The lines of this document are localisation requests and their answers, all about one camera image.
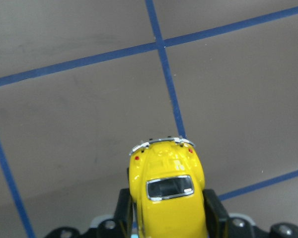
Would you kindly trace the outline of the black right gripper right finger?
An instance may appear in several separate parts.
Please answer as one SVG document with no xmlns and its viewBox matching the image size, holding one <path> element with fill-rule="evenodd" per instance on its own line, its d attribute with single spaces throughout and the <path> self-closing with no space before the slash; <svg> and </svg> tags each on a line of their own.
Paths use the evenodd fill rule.
<svg viewBox="0 0 298 238">
<path fill-rule="evenodd" d="M 204 189 L 206 226 L 210 238 L 226 238 L 229 215 L 212 189 Z"/>
</svg>

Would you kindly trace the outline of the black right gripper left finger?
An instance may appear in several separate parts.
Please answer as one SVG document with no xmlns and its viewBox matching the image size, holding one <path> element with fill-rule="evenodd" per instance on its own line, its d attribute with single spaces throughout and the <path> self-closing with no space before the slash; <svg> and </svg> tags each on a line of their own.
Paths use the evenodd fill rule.
<svg viewBox="0 0 298 238">
<path fill-rule="evenodd" d="M 115 236 L 117 238 L 131 238 L 134 226 L 133 200 L 128 188 L 123 188 L 119 192 L 117 206 L 114 212 Z"/>
</svg>

